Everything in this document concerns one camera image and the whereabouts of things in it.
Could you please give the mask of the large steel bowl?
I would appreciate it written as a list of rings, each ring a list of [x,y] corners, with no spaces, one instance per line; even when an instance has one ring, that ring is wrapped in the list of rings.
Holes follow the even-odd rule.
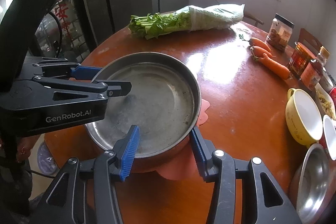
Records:
[[[289,199],[302,223],[313,223],[327,193],[329,174],[325,150],[315,143],[307,150],[289,187]]]

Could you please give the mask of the steel pan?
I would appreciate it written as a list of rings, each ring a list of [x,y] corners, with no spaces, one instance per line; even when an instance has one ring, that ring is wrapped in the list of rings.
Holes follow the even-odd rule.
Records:
[[[103,120],[85,126],[103,150],[111,149],[135,124],[140,130],[135,156],[149,159],[179,145],[198,120],[201,91],[197,79],[172,56],[133,53],[112,61],[94,79],[132,85],[127,96],[109,99]]]

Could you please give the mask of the pink bear plastic plate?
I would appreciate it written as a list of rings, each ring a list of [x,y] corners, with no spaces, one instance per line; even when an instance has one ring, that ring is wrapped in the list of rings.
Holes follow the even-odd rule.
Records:
[[[197,164],[187,136],[172,149],[156,156],[135,159],[132,173],[157,172],[168,180],[190,178],[197,170]]]

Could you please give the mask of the red instant noodle bowl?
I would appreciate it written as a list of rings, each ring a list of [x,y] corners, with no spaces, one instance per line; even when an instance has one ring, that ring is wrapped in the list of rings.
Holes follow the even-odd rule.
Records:
[[[328,115],[323,116],[323,135],[319,140],[319,144],[324,148],[332,161],[336,159],[336,132],[334,123],[335,121]]]

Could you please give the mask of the yellow enamel bowl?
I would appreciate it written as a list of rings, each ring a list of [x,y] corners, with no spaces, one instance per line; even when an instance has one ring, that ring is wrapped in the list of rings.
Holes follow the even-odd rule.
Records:
[[[321,114],[313,98],[302,89],[287,92],[285,120],[293,139],[304,146],[317,143],[323,134]]]

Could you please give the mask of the bagged celery bunch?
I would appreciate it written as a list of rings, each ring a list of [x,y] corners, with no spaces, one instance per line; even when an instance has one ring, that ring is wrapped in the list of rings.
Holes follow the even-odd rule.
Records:
[[[167,14],[132,15],[132,35],[147,40],[179,31],[224,30],[243,20],[245,5],[220,4],[206,8],[185,6]]]

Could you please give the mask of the white dish with noodles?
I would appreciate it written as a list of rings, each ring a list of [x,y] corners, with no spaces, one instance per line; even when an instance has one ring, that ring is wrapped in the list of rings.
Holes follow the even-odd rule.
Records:
[[[335,120],[334,101],[319,83],[315,86],[315,99],[317,100],[316,104],[320,110],[322,117],[324,115],[327,115],[331,119]]]

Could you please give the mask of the red tissue box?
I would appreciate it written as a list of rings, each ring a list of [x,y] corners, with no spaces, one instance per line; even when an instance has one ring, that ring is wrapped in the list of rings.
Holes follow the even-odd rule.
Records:
[[[329,92],[329,96],[331,97],[331,99],[333,100],[334,102],[334,105],[336,107],[336,87],[333,87],[331,89],[331,91]]]

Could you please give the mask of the carrot nearest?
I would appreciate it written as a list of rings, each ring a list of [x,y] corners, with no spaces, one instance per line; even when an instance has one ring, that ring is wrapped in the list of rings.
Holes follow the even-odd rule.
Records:
[[[290,70],[284,65],[271,59],[266,53],[259,57],[256,56],[255,60],[264,65],[264,67],[268,68],[281,79],[287,80],[290,78]]]

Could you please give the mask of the carrot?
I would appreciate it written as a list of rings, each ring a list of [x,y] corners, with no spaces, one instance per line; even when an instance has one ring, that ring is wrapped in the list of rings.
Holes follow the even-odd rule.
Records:
[[[253,53],[254,57],[259,58],[259,57],[264,57],[264,55],[267,55],[269,58],[271,59],[273,58],[273,55],[262,47],[251,46],[250,50]]]
[[[269,53],[271,53],[271,49],[269,48],[269,46],[265,42],[263,42],[262,40],[260,40],[258,38],[246,39],[246,38],[244,38],[244,36],[242,34],[239,34],[239,38],[243,41],[248,42],[250,44],[250,46],[260,47],[260,48],[263,48],[264,50],[268,51]]]
[[[268,68],[281,79],[287,80],[290,78],[290,70],[284,65],[271,59],[266,53],[259,57],[256,56],[255,60],[264,65],[264,67]]]

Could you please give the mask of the carrot farthest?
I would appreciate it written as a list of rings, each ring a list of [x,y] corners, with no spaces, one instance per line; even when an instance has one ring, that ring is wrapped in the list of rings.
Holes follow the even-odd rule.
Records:
[[[262,40],[260,40],[258,38],[246,39],[246,38],[244,38],[244,36],[242,34],[239,34],[239,38],[243,41],[248,42],[250,44],[250,46],[260,47],[260,48],[263,48],[264,50],[268,51],[269,53],[271,53],[271,49],[269,48],[269,46],[265,42],[263,42]]]

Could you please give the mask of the carrot middle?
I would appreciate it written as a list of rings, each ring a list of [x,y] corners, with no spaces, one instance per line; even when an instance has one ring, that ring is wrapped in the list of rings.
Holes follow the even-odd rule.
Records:
[[[259,57],[264,57],[264,55],[267,55],[269,58],[271,59],[273,58],[273,55],[262,47],[251,46],[250,50],[253,53],[254,57],[259,58]]]

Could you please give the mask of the wooden chair far side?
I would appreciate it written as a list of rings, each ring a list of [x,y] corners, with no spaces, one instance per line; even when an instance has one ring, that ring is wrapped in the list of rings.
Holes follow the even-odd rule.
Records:
[[[245,11],[244,12],[244,18],[247,18],[247,19],[250,19],[250,20],[253,20],[255,23],[254,23],[254,26],[257,27],[259,24],[261,26],[264,25],[264,22],[262,20],[260,20],[259,18],[255,17],[254,15],[252,15],[251,13]]]

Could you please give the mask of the red chili sauce jar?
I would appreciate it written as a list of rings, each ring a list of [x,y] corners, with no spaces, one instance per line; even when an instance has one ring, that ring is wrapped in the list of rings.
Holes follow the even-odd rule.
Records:
[[[315,54],[304,46],[303,43],[295,42],[295,48],[287,67],[299,79],[310,60],[314,58]]]

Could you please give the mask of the clear pickle jar black lid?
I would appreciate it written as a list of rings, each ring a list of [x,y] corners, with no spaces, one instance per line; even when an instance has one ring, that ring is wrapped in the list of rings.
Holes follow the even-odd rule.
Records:
[[[276,14],[272,20],[268,35],[266,36],[266,42],[277,50],[284,52],[293,29],[294,24],[291,21]]]

